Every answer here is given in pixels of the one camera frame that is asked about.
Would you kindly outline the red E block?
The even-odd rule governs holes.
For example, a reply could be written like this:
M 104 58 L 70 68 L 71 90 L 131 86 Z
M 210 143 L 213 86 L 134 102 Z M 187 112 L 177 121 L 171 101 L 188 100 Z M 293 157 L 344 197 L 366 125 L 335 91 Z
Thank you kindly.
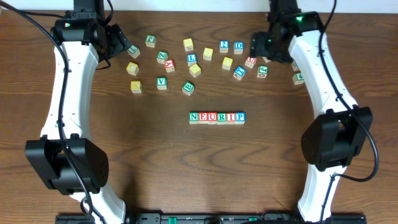
M 208 113 L 207 112 L 199 112 L 198 113 L 198 123 L 199 124 L 208 124 Z

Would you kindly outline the green N block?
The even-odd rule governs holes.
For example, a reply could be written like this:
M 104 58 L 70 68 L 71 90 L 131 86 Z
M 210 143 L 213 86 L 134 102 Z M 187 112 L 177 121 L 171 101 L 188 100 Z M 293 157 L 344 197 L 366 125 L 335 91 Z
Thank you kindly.
M 189 123 L 198 124 L 198 112 L 189 112 Z

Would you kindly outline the blue P block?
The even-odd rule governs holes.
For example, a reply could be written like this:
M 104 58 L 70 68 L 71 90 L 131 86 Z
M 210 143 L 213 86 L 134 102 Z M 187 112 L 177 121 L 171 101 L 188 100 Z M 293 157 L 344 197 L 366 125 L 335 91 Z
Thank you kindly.
M 245 112 L 236 112 L 236 124 L 244 124 L 246 122 Z

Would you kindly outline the red I block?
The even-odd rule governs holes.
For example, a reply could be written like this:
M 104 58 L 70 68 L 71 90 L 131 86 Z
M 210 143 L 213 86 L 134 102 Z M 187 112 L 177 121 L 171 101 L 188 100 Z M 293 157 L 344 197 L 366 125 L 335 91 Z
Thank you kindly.
M 226 124 L 236 124 L 236 113 L 226 113 Z

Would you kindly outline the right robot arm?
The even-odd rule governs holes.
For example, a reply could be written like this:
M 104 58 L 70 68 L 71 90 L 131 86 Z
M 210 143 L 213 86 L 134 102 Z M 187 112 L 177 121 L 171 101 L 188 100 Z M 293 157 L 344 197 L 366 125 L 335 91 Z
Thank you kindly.
M 295 63 L 312 102 L 314 120 L 303 133 L 308 163 L 297 210 L 303 223 L 331 223 L 331 203 L 340 179 L 370 137 L 373 115 L 346 89 L 331 56 L 326 26 L 317 12 L 272 12 L 268 32 L 253 34 L 250 54 Z

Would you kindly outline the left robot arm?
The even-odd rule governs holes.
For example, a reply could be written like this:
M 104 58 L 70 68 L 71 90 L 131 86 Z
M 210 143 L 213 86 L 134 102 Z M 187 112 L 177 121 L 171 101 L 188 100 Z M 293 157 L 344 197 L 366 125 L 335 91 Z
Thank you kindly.
M 25 155 L 48 189 L 79 201 L 84 217 L 62 216 L 64 223 L 133 223 L 126 203 L 108 181 L 106 153 L 91 141 L 90 98 L 101 61 L 129 47 L 103 11 L 83 7 L 57 20 L 52 99 L 40 139 L 27 141 Z

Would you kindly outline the green R block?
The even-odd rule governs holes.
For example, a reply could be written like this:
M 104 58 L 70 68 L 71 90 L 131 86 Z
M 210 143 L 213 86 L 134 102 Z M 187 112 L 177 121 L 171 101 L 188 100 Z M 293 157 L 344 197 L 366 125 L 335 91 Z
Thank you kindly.
M 217 124 L 226 124 L 226 113 L 217 113 Z

